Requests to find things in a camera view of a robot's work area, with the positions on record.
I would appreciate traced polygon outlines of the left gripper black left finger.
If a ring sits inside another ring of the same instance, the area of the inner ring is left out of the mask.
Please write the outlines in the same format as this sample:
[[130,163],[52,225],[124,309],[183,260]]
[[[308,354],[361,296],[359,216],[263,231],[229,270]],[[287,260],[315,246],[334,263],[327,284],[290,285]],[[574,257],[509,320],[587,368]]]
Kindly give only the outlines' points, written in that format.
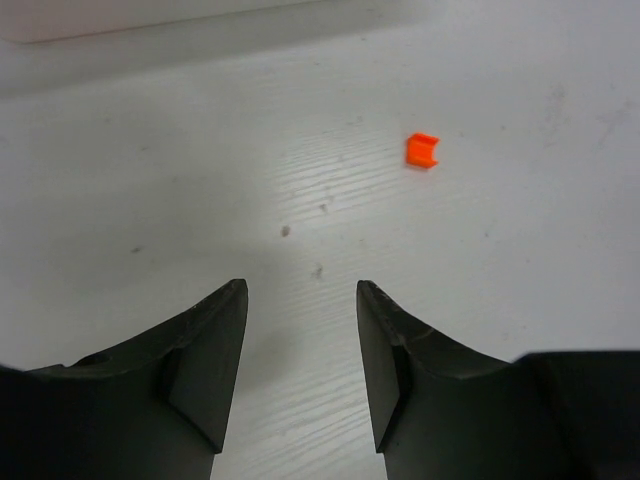
[[234,279],[77,363],[1,370],[5,479],[207,479],[222,451],[248,311]]

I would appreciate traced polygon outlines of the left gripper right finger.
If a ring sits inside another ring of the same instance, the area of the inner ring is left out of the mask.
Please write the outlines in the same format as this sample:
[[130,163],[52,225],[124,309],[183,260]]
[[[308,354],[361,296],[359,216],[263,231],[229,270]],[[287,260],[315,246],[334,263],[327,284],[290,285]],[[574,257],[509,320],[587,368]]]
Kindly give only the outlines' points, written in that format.
[[635,479],[639,355],[541,352],[505,362],[357,285],[375,448],[391,479]]

